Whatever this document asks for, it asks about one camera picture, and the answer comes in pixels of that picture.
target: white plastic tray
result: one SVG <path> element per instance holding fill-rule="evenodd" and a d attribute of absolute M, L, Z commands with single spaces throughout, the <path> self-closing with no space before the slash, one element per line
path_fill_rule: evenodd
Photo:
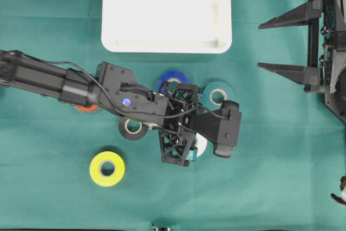
<path fill-rule="evenodd" d="M 222 53 L 232 44 L 231 0 L 103 0 L 102 43 L 113 52 Z"/>

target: black cable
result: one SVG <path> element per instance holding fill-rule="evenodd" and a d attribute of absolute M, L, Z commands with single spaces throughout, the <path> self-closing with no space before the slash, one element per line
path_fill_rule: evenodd
<path fill-rule="evenodd" d="M 229 118 L 227 118 L 227 117 L 225 117 L 225 116 L 219 116 L 219 115 L 215 114 L 215 113 L 214 113 L 213 111 L 211 111 L 209 108 L 207 108 L 207 107 L 205 107 L 205 106 L 203 106 L 203 105 L 201 105 L 201 104 L 199 104 L 199 107 L 205 109 L 206 111 L 208 111 L 210 114 L 212 114 L 212 115 L 215 116 L 215 117 L 218 117 L 218 118 L 221 118 L 221 119 L 226 119 L 226 120 L 229 119 Z"/>
<path fill-rule="evenodd" d="M 119 108 L 112 100 L 112 98 L 109 96 L 108 92 L 104 89 L 104 87 L 91 75 L 89 74 L 86 70 L 84 70 L 82 67 L 72 63 L 72 62 L 50 62 L 50 61 L 45 61 L 45 60 L 42 60 L 42 59 L 39 59 L 39 58 L 35 58 L 35 57 L 32 57 L 30 55 L 27 55 L 27 54 L 23 54 L 24 56 L 26 56 L 27 58 L 31 58 L 35 61 L 39 61 L 39 62 L 43 62 L 43 63 L 46 63 L 46 64 L 60 64 L 60 65 L 70 65 L 70 66 L 73 66 L 77 69 L 79 69 L 82 73 L 84 73 L 88 78 L 90 78 L 96 85 L 98 85 L 98 87 L 101 89 L 102 92 L 104 92 L 104 94 L 106 95 L 107 99 L 109 100 L 110 104 L 112 105 L 113 109 L 120 113 L 120 114 L 125 114 L 125 115 L 128 115 L 128 114 L 141 114 L 141 115 L 150 115 L 150 116 L 156 116 L 156 117 L 161 117 L 161 118 L 177 118 L 177 117 L 180 117 L 180 116 L 183 116 L 185 114 L 188 114 L 188 113 L 191 113 L 192 111 L 196 110 L 197 107 L 195 108 L 191 108 L 189 110 L 186 110 L 182 113 L 179 113 L 179 114 L 176 114 L 176 115 L 171 115 L 171 116 L 163 116 L 163 115 L 154 115 L 154 114 L 151 114 L 151 113 L 146 113 L 146 112 L 128 112 L 128 111 L 125 111 L 121 108 Z"/>
<path fill-rule="evenodd" d="M 197 134 L 196 131 L 192 130 L 191 128 L 188 128 L 188 127 L 184 126 L 184 125 L 181 124 L 181 123 L 179 124 L 179 126 L 182 127 L 183 129 L 185 129 L 186 131 L 189 131 L 189 132 L 192 132 L 192 133 Z"/>
<path fill-rule="evenodd" d="M 172 130 L 168 130 L 168 129 L 165 129 L 165 128 L 163 128 L 163 127 L 158 127 L 160 130 L 162 130 L 162 131 L 164 131 L 164 132 L 166 132 L 166 133 L 168 133 L 168 134 L 171 134 L 171 135 L 179 135 L 179 133 L 178 132 L 175 132 L 175 131 L 172 131 Z"/>

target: yellow tape roll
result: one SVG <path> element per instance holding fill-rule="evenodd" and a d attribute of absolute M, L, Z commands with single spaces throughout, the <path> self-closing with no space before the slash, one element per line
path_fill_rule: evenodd
<path fill-rule="evenodd" d="M 101 172 L 102 165 L 110 162 L 114 166 L 114 172 L 106 176 Z M 102 187 L 110 187 L 117 184 L 125 174 L 124 160 L 111 151 L 104 151 L 94 157 L 90 163 L 90 176 L 94 183 Z"/>

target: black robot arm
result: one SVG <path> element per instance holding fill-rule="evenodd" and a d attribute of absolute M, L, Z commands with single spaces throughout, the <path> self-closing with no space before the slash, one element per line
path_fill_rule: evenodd
<path fill-rule="evenodd" d="M 306 66 L 259 63 L 258 66 L 277 73 L 297 84 L 307 93 L 323 93 L 324 103 L 346 124 L 346 0 L 308 0 L 281 16 L 259 26 L 260 29 L 308 26 L 308 58 Z M 324 37 L 319 57 L 319 33 Z M 346 205 L 346 181 L 342 178 L 342 197 L 331 197 Z"/>
<path fill-rule="evenodd" d="M 63 69 L 55 65 L 69 65 Z M 170 93 L 164 83 L 155 92 L 138 84 L 132 71 L 103 62 L 95 76 L 71 62 L 48 62 L 20 51 L 0 51 L 0 85 L 58 99 L 62 103 L 97 105 L 110 113 L 157 129 L 163 162 L 188 166 L 195 160 L 196 133 L 214 145 L 214 154 L 230 157 L 237 144 L 241 113 L 224 101 L 210 111 L 198 101 L 196 85 L 179 84 Z"/>

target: green tablecloth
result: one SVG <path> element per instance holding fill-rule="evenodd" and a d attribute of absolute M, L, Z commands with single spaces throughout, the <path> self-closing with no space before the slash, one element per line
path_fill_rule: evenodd
<path fill-rule="evenodd" d="M 117 54 L 101 44 L 102 0 L 0 0 L 0 48 L 75 62 L 94 72 L 101 61 L 133 70 L 154 88 L 167 69 L 200 86 L 232 86 L 243 120 L 231 159 L 212 145 L 190 168 L 160 161 L 157 133 L 125 140 L 118 118 L 82 114 L 56 100 L 0 91 L 0 228 L 150 230 L 152 221 L 181 230 L 345 230 L 346 208 L 330 198 L 345 174 L 344 125 L 323 97 L 256 67 L 306 63 L 307 28 L 257 26 L 307 0 L 232 0 L 233 45 L 222 55 Z M 114 149 L 124 179 L 102 188 L 91 159 Z"/>

